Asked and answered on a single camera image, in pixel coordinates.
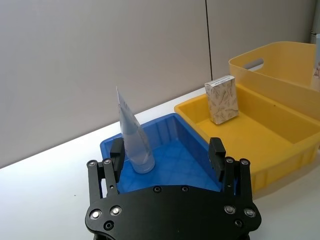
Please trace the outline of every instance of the tray bottom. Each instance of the tray bottom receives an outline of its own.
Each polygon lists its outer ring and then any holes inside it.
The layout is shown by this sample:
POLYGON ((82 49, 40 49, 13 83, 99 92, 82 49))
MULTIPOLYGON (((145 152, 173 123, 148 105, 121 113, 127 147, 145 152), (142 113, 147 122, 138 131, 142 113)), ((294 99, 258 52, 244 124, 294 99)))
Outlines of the tray bottom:
POLYGON ((155 185, 189 185, 212 191, 220 190, 177 139, 155 148, 153 157, 155 166, 152 171, 145 174, 136 173, 128 160, 124 162, 117 184, 121 193, 155 185))
POLYGON ((221 138, 228 156, 236 160, 246 158, 252 163, 259 161, 259 164, 251 165, 252 172, 255 171, 255 166, 269 161, 269 155, 274 156, 293 146, 290 141, 243 112, 225 124, 215 125, 207 118, 196 125, 208 136, 221 138))

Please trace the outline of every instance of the small box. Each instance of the small box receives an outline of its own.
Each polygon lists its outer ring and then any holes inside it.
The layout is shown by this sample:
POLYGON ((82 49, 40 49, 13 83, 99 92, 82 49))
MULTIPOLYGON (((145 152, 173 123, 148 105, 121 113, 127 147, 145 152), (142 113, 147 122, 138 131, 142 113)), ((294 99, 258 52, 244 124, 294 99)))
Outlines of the small box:
POLYGON ((239 114, 236 81, 231 75, 220 77, 204 84, 208 97, 210 119, 222 124, 239 114))

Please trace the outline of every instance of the yellow plastic bin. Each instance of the yellow plastic bin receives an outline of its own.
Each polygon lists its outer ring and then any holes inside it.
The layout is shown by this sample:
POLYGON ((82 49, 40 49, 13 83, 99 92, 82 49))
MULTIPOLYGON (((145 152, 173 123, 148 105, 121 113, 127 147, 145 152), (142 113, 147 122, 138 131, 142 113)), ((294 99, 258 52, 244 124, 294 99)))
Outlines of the yellow plastic bin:
POLYGON ((310 89, 316 46, 274 42, 234 57, 230 74, 244 87, 320 121, 320 92, 310 89), (260 64, 261 68, 248 70, 260 64))
POLYGON ((174 107, 207 142, 221 138, 227 155, 251 162, 252 190, 311 163, 320 144, 320 122, 237 84, 239 116, 216 125, 207 95, 174 107))

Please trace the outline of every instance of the cardboard box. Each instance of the cardboard box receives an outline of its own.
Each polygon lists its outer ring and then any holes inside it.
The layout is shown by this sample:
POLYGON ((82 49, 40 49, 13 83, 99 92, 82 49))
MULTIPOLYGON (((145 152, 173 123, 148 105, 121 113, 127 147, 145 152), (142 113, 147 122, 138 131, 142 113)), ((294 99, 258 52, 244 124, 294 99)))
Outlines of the cardboard box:
POLYGON ((227 75, 204 84, 208 97, 210 119, 222 124, 239 114, 236 80, 227 75))

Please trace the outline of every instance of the white table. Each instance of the white table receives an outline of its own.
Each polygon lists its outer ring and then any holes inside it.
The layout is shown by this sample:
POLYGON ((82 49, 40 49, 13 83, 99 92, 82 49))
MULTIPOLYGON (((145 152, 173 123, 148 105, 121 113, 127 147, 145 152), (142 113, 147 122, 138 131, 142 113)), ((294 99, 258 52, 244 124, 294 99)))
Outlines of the white table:
MULTIPOLYGON (((204 92, 201 88, 153 107, 137 119, 145 123, 173 113, 175 105, 204 92)), ((100 143, 119 132, 116 122, 0 169, 0 239, 93 239, 85 226, 86 163, 101 161, 100 143)), ((262 225, 250 234, 252 240, 320 239, 320 154, 312 165, 256 193, 254 202, 262 225)))

